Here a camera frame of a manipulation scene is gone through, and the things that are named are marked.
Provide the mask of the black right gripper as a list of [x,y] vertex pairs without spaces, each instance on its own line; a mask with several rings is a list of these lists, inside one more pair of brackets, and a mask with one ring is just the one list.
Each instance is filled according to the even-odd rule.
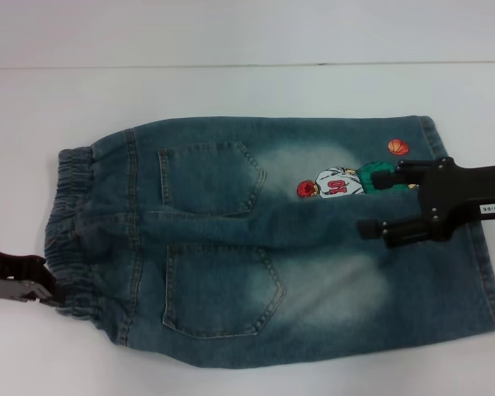
[[373,172],[376,190],[397,185],[418,185],[424,219],[358,220],[364,240],[382,239],[387,248],[426,240],[445,241],[460,226],[495,219],[495,166],[465,168],[451,157],[424,167],[422,161],[400,161],[394,170]]

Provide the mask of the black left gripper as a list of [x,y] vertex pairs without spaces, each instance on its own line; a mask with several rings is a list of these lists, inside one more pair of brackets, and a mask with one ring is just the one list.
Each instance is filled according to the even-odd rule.
[[38,301],[55,307],[64,303],[64,293],[45,258],[0,252],[0,299]]

